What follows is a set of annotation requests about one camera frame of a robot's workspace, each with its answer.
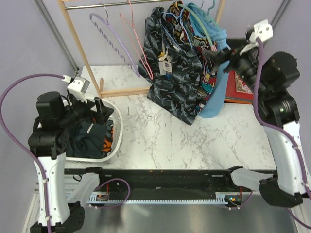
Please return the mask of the colourful comic-print shorts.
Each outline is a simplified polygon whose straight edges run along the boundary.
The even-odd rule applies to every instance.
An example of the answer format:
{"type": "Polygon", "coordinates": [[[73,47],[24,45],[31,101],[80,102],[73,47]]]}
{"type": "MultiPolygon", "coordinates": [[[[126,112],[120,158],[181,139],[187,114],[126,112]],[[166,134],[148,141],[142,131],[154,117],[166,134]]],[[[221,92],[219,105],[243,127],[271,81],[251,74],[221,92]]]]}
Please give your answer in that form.
{"type": "MultiPolygon", "coordinates": [[[[178,0],[175,1],[173,4],[177,5],[178,3],[183,2],[181,0],[178,0]]],[[[203,50],[217,51],[217,47],[215,46],[216,43],[213,42],[214,46],[210,48],[206,40],[204,41],[201,39],[197,40],[193,35],[192,35],[192,42],[194,43],[194,49],[202,64],[202,71],[200,74],[200,85],[197,92],[197,111],[200,112],[203,109],[204,105],[207,103],[209,95],[211,94],[213,89],[213,85],[210,84],[209,79],[210,77],[216,76],[216,74],[210,73],[210,71],[208,70],[209,68],[211,68],[211,64],[203,57],[202,51],[203,50]]]]}

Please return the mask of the orange patterned garment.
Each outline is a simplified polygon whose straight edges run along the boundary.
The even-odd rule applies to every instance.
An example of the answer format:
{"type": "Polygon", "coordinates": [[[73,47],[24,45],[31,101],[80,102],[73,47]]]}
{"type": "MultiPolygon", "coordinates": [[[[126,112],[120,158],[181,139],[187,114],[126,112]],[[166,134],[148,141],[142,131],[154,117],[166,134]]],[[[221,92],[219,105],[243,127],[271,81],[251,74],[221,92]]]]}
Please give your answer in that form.
{"type": "Polygon", "coordinates": [[[106,122],[107,131],[104,138],[104,145],[102,149],[103,157],[107,157],[112,152],[114,123],[112,120],[106,122]]]}

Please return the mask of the light blue shorts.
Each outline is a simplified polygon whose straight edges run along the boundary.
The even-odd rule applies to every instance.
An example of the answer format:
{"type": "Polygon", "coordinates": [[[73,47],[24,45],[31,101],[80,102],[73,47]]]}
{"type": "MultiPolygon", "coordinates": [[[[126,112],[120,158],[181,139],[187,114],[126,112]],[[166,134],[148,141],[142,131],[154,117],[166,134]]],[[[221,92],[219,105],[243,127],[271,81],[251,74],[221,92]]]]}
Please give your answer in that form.
{"type": "MultiPolygon", "coordinates": [[[[216,43],[217,51],[222,49],[228,49],[229,45],[227,44],[227,33],[225,29],[221,29],[219,33],[214,33],[211,36],[212,40],[216,43]]],[[[199,116],[202,118],[213,118],[218,115],[220,112],[226,95],[228,73],[223,73],[223,69],[229,62],[225,62],[220,65],[216,74],[216,83],[212,89],[211,94],[207,100],[207,103],[204,105],[203,109],[199,113],[199,116]]]]}

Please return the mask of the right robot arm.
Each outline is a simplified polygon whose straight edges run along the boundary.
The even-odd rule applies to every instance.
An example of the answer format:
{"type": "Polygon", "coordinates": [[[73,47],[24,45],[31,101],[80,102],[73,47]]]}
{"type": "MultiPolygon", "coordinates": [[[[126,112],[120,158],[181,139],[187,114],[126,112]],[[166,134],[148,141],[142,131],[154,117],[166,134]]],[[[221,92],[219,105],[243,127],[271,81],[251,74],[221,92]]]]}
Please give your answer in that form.
{"type": "Polygon", "coordinates": [[[240,49],[203,50],[203,57],[225,73],[234,71],[253,92],[257,121],[264,128],[276,165],[276,173],[261,173],[235,166],[227,170],[223,187],[239,186],[259,192],[271,206],[292,208],[308,196],[311,180],[300,147],[300,115],[288,87],[299,78],[296,59],[279,51],[266,62],[259,49],[240,54],[240,49]]]}

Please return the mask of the light blue wire hanger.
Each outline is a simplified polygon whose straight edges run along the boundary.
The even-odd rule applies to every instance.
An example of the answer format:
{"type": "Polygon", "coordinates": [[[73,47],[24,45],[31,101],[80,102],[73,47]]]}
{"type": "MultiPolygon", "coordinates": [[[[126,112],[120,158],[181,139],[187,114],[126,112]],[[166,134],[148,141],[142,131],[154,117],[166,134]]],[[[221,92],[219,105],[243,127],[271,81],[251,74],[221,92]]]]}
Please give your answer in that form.
{"type": "Polygon", "coordinates": [[[178,5],[170,5],[168,9],[161,13],[168,32],[178,45],[188,45],[194,48],[192,42],[192,31],[190,29],[190,19],[188,11],[178,5]]]}

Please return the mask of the white laundry basket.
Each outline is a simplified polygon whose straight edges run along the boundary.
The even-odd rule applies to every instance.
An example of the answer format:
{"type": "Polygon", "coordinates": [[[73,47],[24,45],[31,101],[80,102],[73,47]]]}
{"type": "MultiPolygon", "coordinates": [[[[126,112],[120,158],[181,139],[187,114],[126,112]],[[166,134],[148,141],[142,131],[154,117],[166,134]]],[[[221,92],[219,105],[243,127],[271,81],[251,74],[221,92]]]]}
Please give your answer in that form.
{"type": "Polygon", "coordinates": [[[123,144],[123,118],[120,110],[114,103],[110,102],[109,100],[105,100],[104,98],[102,98],[102,102],[105,106],[114,109],[114,112],[109,117],[109,119],[114,123],[111,153],[105,158],[100,159],[66,157],[66,164],[111,164],[118,159],[123,144]]]}

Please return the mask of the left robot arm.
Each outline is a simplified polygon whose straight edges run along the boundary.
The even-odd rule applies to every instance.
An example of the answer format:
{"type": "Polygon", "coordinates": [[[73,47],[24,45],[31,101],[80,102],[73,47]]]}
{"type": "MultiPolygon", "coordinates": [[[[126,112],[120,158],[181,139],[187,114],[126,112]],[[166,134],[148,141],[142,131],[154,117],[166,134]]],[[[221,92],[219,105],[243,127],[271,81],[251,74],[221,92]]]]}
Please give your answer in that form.
{"type": "Polygon", "coordinates": [[[116,109],[102,99],[80,100],[56,91],[40,95],[38,117],[28,144],[35,157],[40,215],[33,233],[73,233],[82,228],[84,206],[94,190],[105,189],[99,168],[87,168],[71,196],[66,195],[66,158],[99,160],[112,152],[116,109]]]}

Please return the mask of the wooden clothes rack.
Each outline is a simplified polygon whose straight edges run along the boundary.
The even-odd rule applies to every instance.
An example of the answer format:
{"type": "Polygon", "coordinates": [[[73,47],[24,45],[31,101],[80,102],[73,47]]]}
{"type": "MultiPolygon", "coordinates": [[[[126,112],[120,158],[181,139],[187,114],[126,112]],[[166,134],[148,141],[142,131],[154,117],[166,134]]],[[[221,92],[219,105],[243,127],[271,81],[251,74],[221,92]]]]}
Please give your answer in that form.
{"type": "Polygon", "coordinates": [[[73,37],[73,40],[76,44],[76,47],[80,53],[80,56],[84,62],[84,65],[87,68],[87,71],[90,75],[90,78],[92,80],[92,83],[95,87],[95,90],[97,92],[97,95],[101,98],[105,98],[105,97],[119,97],[119,96],[131,96],[131,95],[143,95],[143,94],[147,94],[149,91],[148,87],[144,87],[144,88],[134,88],[134,89],[124,89],[124,90],[113,90],[113,91],[103,91],[103,86],[104,86],[104,81],[100,80],[99,83],[97,83],[97,81],[95,80],[95,76],[93,74],[93,71],[91,70],[89,61],[87,59],[87,56],[84,52],[84,49],[82,47],[82,44],[80,42],[80,39],[78,37],[78,34],[76,32],[76,29],[73,25],[73,22],[70,18],[70,15],[68,13],[69,10],[79,10],[79,9],[88,9],[88,8],[100,8],[100,7],[110,7],[110,6],[121,6],[121,5],[128,5],[130,3],[130,1],[124,1],[124,2],[117,2],[117,3],[106,3],[106,4],[94,4],[94,5],[80,5],[80,6],[70,6],[67,7],[65,5],[65,1],[64,0],[58,0],[57,1],[60,10],[65,18],[65,21],[67,23],[67,26],[69,28],[69,31],[73,37]]]}

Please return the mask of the green plastic hanger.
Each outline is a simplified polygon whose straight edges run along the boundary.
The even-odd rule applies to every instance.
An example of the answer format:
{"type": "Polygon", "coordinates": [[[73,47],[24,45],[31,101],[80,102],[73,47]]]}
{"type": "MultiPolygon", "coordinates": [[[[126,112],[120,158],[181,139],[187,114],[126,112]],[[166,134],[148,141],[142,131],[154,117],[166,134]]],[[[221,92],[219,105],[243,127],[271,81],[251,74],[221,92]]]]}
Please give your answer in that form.
{"type": "Polygon", "coordinates": [[[194,3],[188,3],[187,5],[183,3],[178,3],[177,6],[181,7],[183,11],[187,11],[190,14],[190,24],[193,29],[192,35],[197,39],[206,40],[209,47],[214,46],[214,40],[211,36],[214,33],[219,33],[221,31],[217,22],[210,16],[210,11],[215,7],[216,1],[212,1],[212,5],[204,11],[203,8],[204,1],[200,7],[194,3]]]}

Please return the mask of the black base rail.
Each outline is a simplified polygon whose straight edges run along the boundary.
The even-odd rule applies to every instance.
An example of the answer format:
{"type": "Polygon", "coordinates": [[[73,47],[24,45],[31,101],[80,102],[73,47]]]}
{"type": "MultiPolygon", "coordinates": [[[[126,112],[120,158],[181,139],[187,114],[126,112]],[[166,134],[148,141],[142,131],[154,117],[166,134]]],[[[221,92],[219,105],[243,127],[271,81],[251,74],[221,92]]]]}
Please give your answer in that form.
{"type": "Polygon", "coordinates": [[[110,179],[108,191],[112,200],[129,196],[130,200],[211,200],[216,193],[247,193],[246,187],[234,185],[225,170],[147,170],[147,169],[85,169],[65,170],[67,175],[99,174],[100,183],[110,179]]]}

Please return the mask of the dark leaf-print shorts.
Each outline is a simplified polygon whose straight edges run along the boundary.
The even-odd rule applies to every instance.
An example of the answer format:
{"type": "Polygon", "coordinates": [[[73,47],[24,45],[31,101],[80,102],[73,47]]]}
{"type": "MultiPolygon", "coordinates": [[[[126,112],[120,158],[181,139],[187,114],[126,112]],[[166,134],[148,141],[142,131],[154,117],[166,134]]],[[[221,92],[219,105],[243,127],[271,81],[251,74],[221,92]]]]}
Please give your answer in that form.
{"type": "Polygon", "coordinates": [[[148,99],[179,120],[192,125],[197,116],[197,92],[202,64],[195,49],[176,43],[165,26],[162,12],[163,7],[155,7],[145,19],[143,49],[154,78],[149,78],[141,63],[138,70],[151,84],[148,99]],[[161,76],[158,59],[165,55],[172,58],[172,73],[161,76]]]}

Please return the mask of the dark navy garment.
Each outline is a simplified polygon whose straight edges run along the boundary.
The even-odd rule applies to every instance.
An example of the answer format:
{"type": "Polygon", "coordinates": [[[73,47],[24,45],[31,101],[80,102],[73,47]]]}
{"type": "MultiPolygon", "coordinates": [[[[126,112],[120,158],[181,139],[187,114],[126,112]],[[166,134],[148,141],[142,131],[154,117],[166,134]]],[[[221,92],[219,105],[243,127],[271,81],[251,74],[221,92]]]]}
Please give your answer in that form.
{"type": "Polygon", "coordinates": [[[106,125],[81,122],[69,127],[67,157],[100,159],[107,131],[106,125]]]}

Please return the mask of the large red book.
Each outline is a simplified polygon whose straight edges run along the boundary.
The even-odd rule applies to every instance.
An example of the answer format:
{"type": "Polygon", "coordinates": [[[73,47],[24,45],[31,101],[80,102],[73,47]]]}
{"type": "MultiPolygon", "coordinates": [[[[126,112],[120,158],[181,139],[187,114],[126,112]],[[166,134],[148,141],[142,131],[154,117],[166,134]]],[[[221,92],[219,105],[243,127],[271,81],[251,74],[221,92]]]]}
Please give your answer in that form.
{"type": "MultiPolygon", "coordinates": [[[[229,38],[226,40],[227,44],[236,49],[246,45],[246,39],[243,38],[229,38]]],[[[238,104],[252,104],[253,93],[248,88],[246,83],[238,76],[232,69],[229,72],[227,89],[225,95],[225,102],[238,104]]]]}

